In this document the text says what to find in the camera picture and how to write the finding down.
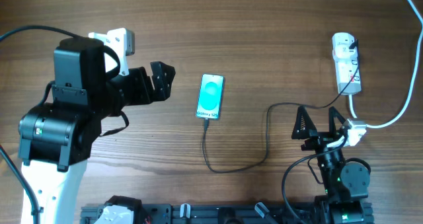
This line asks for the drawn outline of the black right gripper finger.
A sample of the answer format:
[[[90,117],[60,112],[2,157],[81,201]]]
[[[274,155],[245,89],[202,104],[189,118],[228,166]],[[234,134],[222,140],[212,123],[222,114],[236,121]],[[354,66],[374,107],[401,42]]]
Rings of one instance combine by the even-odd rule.
[[[314,136],[317,136],[317,128],[308,115],[306,108],[304,106],[300,106],[297,109],[297,116],[291,138],[309,139]]]
[[[335,135],[337,133],[335,119],[337,119],[341,123],[341,126],[344,125],[346,119],[340,114],[340,112],[334,106],[328,109],[328,115],[329,115],[329,118],[328,118],[329,132]]]

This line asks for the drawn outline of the Galaxy smartphone cyan screen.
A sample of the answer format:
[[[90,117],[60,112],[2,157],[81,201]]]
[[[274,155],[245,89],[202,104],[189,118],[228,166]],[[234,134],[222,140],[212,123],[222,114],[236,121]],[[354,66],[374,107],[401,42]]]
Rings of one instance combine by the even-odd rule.
[[[211,120],[219,118],[224,81],[225,78],[222,75],[202,75],[196,109],[198,118]]]

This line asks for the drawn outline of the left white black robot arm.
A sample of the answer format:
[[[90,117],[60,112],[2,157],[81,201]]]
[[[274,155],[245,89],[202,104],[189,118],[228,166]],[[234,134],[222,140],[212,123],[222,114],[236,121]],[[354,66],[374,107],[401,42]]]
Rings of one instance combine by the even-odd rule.
[[[72,223],[82,177],[101,122],[124,115],[125,106],[170,97],[174,67],[151,63],[121,75],[106,70],[116,52],[102,41],[67,38],[54,51],[55,79],[46,87],[53,101],[42,100],[19,122],[21,172],[29,186],[22,204],[23,223]]]

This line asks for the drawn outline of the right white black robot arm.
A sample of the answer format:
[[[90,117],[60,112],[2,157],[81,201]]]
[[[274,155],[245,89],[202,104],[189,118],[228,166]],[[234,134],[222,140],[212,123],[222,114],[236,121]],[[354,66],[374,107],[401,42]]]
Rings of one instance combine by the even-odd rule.
[[[313,151],[325,195],[315,197],[309,211],[298,210],[305,223],[365,223],[363,200],[368,197],[371,168],[359,158],[346,159],[342,149],[353,147],[366,133],[363,121],[346,119],[334,107],[328,111],[328,131],[318,131],[306,108],[297,109],[292,139],[303,151]]]

